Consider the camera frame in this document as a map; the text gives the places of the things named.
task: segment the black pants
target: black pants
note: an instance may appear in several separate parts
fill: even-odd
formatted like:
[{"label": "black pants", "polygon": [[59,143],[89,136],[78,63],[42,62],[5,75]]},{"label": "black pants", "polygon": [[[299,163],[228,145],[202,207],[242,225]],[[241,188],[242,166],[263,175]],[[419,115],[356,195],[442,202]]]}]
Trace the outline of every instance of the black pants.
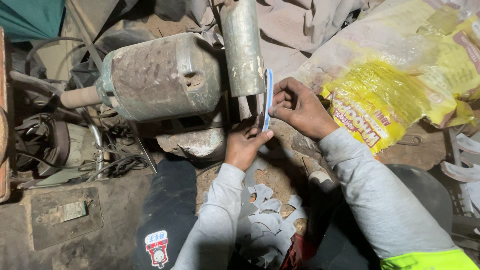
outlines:
[{"label": "black pants", "polygon": [[[452,226],[452,204],[447,190],[426,171],[399,164],[388,167],[404,182],[422,205],[448,233]],[[197,193],[194,167],[181,158],[168,156],[158,163],[150,193],[145,198],[137,228],[133,267],[136,270],[171,269],[188,233],[195,224]],[[303,269],[376,270],[379,259],[358,228],[343,201],[329,219],[316,255]],[[238,254],[229,269],[259,269]]]}]

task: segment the metal cylinder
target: metal cylinder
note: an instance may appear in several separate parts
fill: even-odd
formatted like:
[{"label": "metal cylinder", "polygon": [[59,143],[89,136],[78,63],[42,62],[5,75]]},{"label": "metal cylinder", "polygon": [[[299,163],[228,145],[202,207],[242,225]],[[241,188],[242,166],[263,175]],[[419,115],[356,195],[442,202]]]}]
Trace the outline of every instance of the metal cylinder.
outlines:
[{"label": "metal cylinder", "polygon": [[226,0],[220,10],[233,97],[266,91],[255,0]]},{"label": "metal cylinder", "polygon": [[97,92],[136,122],[208,113],[221,96],[219,57],[197,33],[123,47],[105,57]]},{"label": "metal cylinder", "polygon": [[90,105],[102,104],[102,100],[96,93],[95,86],[75,89],[64,92],[60,96],[62,104],[69,109],[76,109]]}]

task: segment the gray long-sleeve shirt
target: gray long-sleeve shirt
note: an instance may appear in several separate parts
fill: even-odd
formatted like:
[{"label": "gray long-sleeve shirt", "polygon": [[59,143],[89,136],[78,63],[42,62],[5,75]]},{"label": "gray long-sleeve shirt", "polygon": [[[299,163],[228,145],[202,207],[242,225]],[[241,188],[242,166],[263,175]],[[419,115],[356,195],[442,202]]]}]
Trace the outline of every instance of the gray long-sleeve shirt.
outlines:
[{"label": "gray long-sleeve shirt", "polygon": [[[338,174],[355,219],[380,258],[457,249],[409,189],[366,145],[339,128],[318,143]],[[174,269],[226,269],[233,251],[244,173],[223,164]]]}]

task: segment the neon yellow fabric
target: neon yellow fabric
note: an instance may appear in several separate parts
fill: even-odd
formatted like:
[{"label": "neon yellow fabric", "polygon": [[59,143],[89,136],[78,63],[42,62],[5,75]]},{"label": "neon yellow fabric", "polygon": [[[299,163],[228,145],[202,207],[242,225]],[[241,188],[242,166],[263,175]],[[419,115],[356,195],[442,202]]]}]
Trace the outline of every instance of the neon yellow fabric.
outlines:
[{"label": "neon yellow fabric", "polygon": [[381,260],[382,270],[479,270],[460,249],[412,252]]}]

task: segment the yellow plastic bag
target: yellow plastic bag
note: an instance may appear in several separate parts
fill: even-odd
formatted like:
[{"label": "yellow plastic bag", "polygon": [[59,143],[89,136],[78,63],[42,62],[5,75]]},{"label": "yellow plastic bag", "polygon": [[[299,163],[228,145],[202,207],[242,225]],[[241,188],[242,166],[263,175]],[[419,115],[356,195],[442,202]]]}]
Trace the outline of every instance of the yellow plastic bag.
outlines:
[{"label": "yellow plastic bag", "polygon": [[466,101],[480,97],[480,20],[472,2],[386,0],[293,76],[307,85],[309,67],[332,76],[321,95],[335,121],[372,153],[395,144],[422,117],[437,127],[472,122]]}]

